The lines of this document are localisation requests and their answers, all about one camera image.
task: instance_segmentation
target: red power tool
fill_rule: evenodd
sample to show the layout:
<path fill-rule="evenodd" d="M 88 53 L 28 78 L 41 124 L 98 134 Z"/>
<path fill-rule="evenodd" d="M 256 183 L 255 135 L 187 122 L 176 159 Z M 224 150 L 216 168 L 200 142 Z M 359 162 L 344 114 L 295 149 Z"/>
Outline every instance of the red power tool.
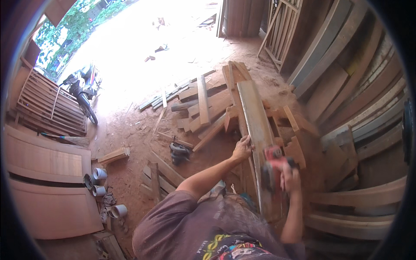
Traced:
<path fill-rule="evenodd" d="M 288 163 L 290 167 L 295 168 L 296 164 L 292 157 L 283 156 L 280 146 L 270 146 L 263 150 L 266 158 L 265 164 L 261 168 L 261 184 L 263 189 L 267 189 L 273 195 L 277 194 L 280 184 L 282 165 Z"/>

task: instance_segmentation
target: motorcycle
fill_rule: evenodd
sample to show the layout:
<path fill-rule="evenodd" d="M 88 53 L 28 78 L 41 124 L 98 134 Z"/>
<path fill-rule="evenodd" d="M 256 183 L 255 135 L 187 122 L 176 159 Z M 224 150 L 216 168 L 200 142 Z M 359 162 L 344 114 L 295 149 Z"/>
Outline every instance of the motorcycle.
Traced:
<path fill-rule="evenodd" d="M 94 125 L 97 125 L 98 121 L 89 100 L 92 100 L 92 97 L 97 95 L 101 82 L 100 72 L 93 63 L 90 63 L 69 75 L 59 85 L 69 85 L 69 93 L 77 98 L 79 108 Z"/>

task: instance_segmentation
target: white bucket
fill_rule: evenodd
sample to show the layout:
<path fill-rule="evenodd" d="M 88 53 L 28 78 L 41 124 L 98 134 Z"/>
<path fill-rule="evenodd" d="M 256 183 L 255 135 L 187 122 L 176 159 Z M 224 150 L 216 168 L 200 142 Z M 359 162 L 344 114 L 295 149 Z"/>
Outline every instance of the white bucket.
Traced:
<path fill-rule="evenodd" d="M 102 168 L 94 168 L 92 174 L 94 175 L 94 179 L 107 179 L 107 170 Z"/>
<path fill-rule="evenodd" d="M 121 218 L 127 215 L 127 208 L 124 204 L 115 205 L 111 207 L 111 210 L 108 212 L 112 218 Z"/>
<path fill-rule="evenodd" d="M 94 197 L 97 197 L 97 196 L 104 196 L 104 195 L 105 195 L 105 193 L 106 193 L 106 191 L 105 191 L 105 187 L 104 187 L 104 186 L 97 186 L 97 185 L 94 185 L 94 186 L 92 187 L 92 195 L 94 195 Z"/>

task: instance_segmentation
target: forearm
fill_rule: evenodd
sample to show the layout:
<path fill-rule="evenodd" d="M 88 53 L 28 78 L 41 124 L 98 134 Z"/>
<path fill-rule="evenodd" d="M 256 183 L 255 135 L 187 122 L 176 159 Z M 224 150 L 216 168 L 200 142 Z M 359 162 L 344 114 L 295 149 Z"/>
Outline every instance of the forearm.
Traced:
<path fill-rule="evenodd" d="M 200 171 L 197 174 L 184 180 L 177 187 L 177 191 L 185 190 L 189 191 L 195 199 L 199 200 L 205 193 L 209 192 L 223 177 L 226 173 L 235 168 L 239 161 L 233 157 L 220 162 L 208 169 Z"/>
<path fill-rule="evenodd" d="M 289 213 L 283 227 L 280 240 L 282 243 L 299 243 L 302 240 L 302 193 L 293 193 L 290 196 Z"/>

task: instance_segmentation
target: dirt floor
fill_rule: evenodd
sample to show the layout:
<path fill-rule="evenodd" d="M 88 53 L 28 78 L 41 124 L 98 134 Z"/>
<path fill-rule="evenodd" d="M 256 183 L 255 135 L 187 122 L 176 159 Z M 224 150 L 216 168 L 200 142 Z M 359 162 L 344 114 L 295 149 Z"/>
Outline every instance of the dirt floor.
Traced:
<path fill-rule="evenodd" d="M 109 191 L 112 191 L 118 203 L 126 205 L 129 211 L 125 224 L 128 231 L 124 232 L 118 221 L 113 222 L 113 230 L 122 250 L 131 258 L 134 257 L 132 233 L 144 215 L 154 206 L 153 200 L 139 190 L 140 175 L 148 163 L 149 153 L 157 153 L 186 178 L 231 156 L 239 139 L 237 134 L 220 133 L 204 149 L 192 154 L 190 163 L 173 166 L 168 147 L 170 141 L 152 134 L 162 108 L 156 111 L 147 108 L 140 112 L 136 109 L 140 103 L 160 94 L 162 86 L 167 87 L 168 91 L 174 83 L 196 77 L 211 68 L 216 72 L 207 76 L 206 80 L 209 84 L 215 84 L 223 78 L 222 66 L 232 60 L 245 63 L 261 97 L 267 99 L 272 107 L 289 105 L 294 110 L 300 109 L 291 88 L 284 83 L 269 56 L 262 52 L 259 58 L 256 57 L 262 41 L 260 37 L 218 39 L 215 37 L 214 28 L 211 31 L 205 28 L 190 28 L 185 32 L 182 27 L 175 27 L 178 23 L 171 22 L 173 25 L 170 25 L 168 18 L 165 18 L 167 25 L 157 30 L 151 25 L 151 18 L 157 21 L 156 15 L 148 15 L 144 29 L 139 32 L 137 23 L 143 24 L 144 18 L 138 13 L 143 14 L 143 6 L 150 4 L 149 1 L 139 1 L 99 27 L 91 39 L 82 46 L 80 54 L 77 53 L 66 68 L 70 72 L 76 70 L 82 62 L 94 59 L 102 72 L 103 89 L 99 91 L 92 105 L 99 123 L 97 127 L 88 125 L 87 137 L 91 140 L 92 158 L 99 158 L 122 146 L 130 147 L 131 155 L 128 159 L 118 160 L 106 168 L 107 182 L 111 187 Z M 96 48 L 102 48 L 98 46 L 98 41 L 106 42 L 108 48 L 117 46 L 117 53 L 113 51 L 110 55 L 96 52 Z M 162 44 L 168 44 L 169 50 L 154 53 Z M 88 50 L 94 55 L 87 55 Z M 147 55 L 155 56 L 156 60 L 144 62 Z M 171 136 L 176 135 L 196 145 L 199 142 L 197 134 L 186 134 L 183 129 L 177 128 L 176 120 L 187 117 L 186 112 L 170 110 L 177 102 L 179 100 L 176 99 L 168 102 L 158 131 L 167 132 L 166 134 Z M 239 178 L 234 174 L 230 173 L 225 181 L 228 186 L 235 183 L 237 192 L 241 190 Z"/>

